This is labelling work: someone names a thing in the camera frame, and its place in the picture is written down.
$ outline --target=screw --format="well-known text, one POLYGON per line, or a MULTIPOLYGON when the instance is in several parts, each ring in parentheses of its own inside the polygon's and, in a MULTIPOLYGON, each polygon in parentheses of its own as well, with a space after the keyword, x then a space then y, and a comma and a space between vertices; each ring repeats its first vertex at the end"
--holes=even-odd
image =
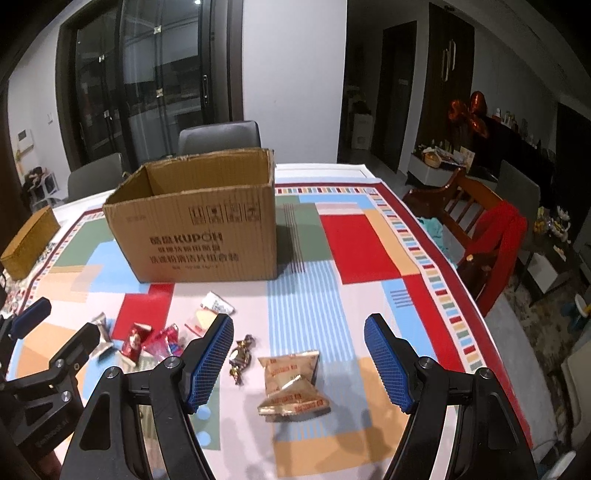
POLYGON ((423 368, 431 368, 434 363, 435 360, 433 360, 433 358, 430 356, 422 356, 418 359, 418 364, 423 368))
POLYGON ((487 380, 489 380, 494 377, 494 374, 492 373, 492 370, 490 368, 481 368, 480 376, 482 378, 486 378, 487 380))
POLYGON ((109 368, 109 373, 107 373, 107 378, 115 378, 119 375, 119 369, 116 367, 109 368))
POLYGON ((165 361, 164 361, 164 366, 166 368, 174 368, 177 367, 180 363, 180 358, 177 356, 169 356, 165 361))

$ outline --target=table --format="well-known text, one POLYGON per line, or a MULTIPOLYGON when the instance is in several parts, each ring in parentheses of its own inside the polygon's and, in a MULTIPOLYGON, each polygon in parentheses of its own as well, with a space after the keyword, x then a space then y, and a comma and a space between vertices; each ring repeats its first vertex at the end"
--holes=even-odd
MULTIPOLYGON (((278 256, 281 263, 290 251, 291 260, 269 282, 139 284, 105 227, 100 206, 108 193, 57 208, 56 243, 23 285, 22 299, 31 303, 45 295, 52 314, 19 343, 9 378, 46 368, 55 350, 100 312, 121 339, 115 334, 119 322, 182 325, 212 290, 236 308, 235 338, 254 335, 255 356, 319 349, 317 386, 332 402, 331 412, 317 419, 267 423, 256 414, 264 397, 262 369, 254 362, 245 385, 236 387, 225 367, 208 404, 191 418, 218 478, 370 478, 385 472, 407 417, 389 402, 363 341, 363 323, 373 312, 382 313, 419 355, 448 369, 493 369, 523 418, 474 302, 386 185, 362 166, 278 166, 276 178, 277 221, 285 232, 278 256), (143 296, 155 301, 154 308, 123 319, 124 311, 134 311, 124 304, 143 296)), ((80 370, 83 399, 105 368, 122 366, 117 362, 116 355, 106 355, 80 370)), ((152 366, 148 358, 139 363, 140 369, 152 366)), ((434 478, 447 470, 456 420, 449 407, 434 478)), ((154 478, 161 478, 149 410, 142 425, 154 478)), ((58 448, 58 457, 66 448, 58 448)))
POLYGON ((527 259, 523 262, 515 291, 521 283, 528 287, 532 297, 530 307, 566 285, 581 264, 579 255, 571 245, 560 242, 549 233, 531 234, 521 249, 527 252, 527 259), (566 260, 562 260, 554 250, 555 245, 563 249, 566 260))

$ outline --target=wooden cabinet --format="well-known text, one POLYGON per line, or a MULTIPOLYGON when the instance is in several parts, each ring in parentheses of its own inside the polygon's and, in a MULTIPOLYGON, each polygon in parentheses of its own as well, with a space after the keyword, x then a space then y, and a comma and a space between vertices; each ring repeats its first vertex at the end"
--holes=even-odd
POLYGON ((417 145, 451 140, 447 109, 454 99, 468 103, 474 69, 474 27, 429 4, 429 51, 417 145))

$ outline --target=cardboard box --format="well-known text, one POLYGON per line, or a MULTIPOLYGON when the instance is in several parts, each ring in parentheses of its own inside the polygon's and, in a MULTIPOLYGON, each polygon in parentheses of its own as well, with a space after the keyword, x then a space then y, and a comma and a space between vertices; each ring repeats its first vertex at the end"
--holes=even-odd
POLYGON ((277 276, 275 164, 262 148, 143 165, 103 211, 142 282, 277 276))

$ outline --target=glass door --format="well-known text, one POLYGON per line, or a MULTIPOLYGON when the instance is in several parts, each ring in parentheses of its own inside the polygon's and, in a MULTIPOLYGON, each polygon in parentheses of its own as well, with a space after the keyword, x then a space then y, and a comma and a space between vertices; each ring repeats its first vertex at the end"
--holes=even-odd
POLYGON ((117 10, 110 9, 76 33, 75 81, 80 136, 88 163, 113 153, 127 154, 116 96, 115 31, 117 10))
POLYGON ((203 68, 209 65, 209 5, 210 0, 124 3, 123 84, 140 164, 175 155, 181 130, 213 122, 209 70, 203 68))

